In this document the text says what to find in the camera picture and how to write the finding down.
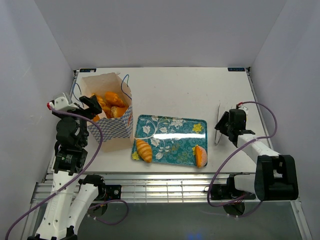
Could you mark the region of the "twisted ring bread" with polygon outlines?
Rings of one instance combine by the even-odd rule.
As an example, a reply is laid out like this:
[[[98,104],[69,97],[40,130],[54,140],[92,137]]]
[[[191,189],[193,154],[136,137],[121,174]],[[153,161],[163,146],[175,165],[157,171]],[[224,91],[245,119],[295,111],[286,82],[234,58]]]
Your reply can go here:
[[[108,103],[106,103],[101,96],[99,96],[99,95],[97,95],[95,93],[93,93],[92,96],[96,96],[97,101],[98,101],[99,105],[102,108],[102,111],[105,113],[106,117],[108,119],[110,119],[111,118],[111,108],[112,107]]]

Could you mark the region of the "blue checkered paper bag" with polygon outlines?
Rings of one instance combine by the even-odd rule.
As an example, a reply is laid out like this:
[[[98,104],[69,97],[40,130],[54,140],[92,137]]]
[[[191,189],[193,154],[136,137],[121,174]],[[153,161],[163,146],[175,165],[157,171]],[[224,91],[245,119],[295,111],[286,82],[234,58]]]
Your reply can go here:
[[[93,119],[103,133],[101,150],[104,152],[125,150],[133,145],[133,104],[128,81],[128,74],[120,78],[115,72],[86,76],[80,81],[85,96],[91,97],[92,94],[96,94],[106,102],[105,93],[114,92],[128,106],[122,117],[107,118],[102,110],[102,113]]]

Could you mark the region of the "braided leaf bread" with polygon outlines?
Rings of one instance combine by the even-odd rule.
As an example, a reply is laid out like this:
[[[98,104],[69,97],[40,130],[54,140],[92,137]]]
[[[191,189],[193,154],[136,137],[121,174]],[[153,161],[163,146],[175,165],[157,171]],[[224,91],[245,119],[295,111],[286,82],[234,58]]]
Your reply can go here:
[[[111,106],[116,106],[120,108],[124,108],[126,106],[125,102],[120,98],[120,96],[112,91],[107,91],[104,94],[105,100]]]

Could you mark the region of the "sugared donut bread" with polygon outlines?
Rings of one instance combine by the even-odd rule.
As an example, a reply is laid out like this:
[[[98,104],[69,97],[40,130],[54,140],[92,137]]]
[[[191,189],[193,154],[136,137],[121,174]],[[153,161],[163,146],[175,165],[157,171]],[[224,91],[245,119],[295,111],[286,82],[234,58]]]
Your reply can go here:
[[[125,106],[125,107],[112,106],[110,110],[110,116],[112,118],[121,118],[125,114],[127,109],[128,109],[128,106]]]

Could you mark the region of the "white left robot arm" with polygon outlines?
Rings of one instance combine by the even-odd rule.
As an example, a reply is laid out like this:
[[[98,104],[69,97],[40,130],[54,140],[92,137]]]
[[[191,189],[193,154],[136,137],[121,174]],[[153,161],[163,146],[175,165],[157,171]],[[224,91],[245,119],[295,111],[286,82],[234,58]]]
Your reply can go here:
[[[60,119],[56,125],[53,182],[50,199],[45,201],[45,213],[30,240],[76,240],[91,203],[106,195],[102,177],[89,175],[80,179],[87,169],[87,123],[102,113],[102,107],[95,95],[79,100],[87,107],[72,103],[64,93],[47,104]]]

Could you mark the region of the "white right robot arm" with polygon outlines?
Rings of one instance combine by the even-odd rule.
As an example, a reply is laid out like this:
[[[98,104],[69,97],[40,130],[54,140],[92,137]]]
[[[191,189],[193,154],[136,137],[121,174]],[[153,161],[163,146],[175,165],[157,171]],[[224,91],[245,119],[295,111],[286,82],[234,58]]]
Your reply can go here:
[[[295,160],[265,145],[252,130],[246,129],[247,114],[240,108],[225,111],[215,129],[255,163],[255,173],[231,174],[226,194],[237,199],[245,193],[260,201],[293,201],[299,196]]]

